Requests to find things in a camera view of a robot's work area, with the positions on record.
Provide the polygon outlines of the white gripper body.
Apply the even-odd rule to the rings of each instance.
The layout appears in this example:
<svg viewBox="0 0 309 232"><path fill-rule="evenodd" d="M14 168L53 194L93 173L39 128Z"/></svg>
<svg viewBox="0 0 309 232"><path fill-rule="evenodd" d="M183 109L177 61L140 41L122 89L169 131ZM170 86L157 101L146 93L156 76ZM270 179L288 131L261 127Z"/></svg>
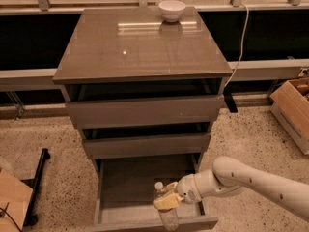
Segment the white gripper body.
<svg viewBox="0 0 309 232"><path fill-rule="evenodd" d="M182 177L177 184L178 195L184 203L193 204L202 201L202 196L197 188L196 174Z"/></svg>

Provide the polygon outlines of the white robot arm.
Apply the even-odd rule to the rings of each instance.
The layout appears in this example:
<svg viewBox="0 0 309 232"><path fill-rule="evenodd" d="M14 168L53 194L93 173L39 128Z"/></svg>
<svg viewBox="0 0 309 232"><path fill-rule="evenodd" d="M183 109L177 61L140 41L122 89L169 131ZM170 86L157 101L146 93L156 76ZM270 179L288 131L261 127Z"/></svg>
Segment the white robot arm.
<svg viewBox="0 0 309 232"><path fill-rule="evenodd" d="M252 189L294 215L309 220L309 185L252 168L237 159L219 157L207 169L164 186L156 184L154 206L159 210L193 204L208 196L224 197Z"/></svg>

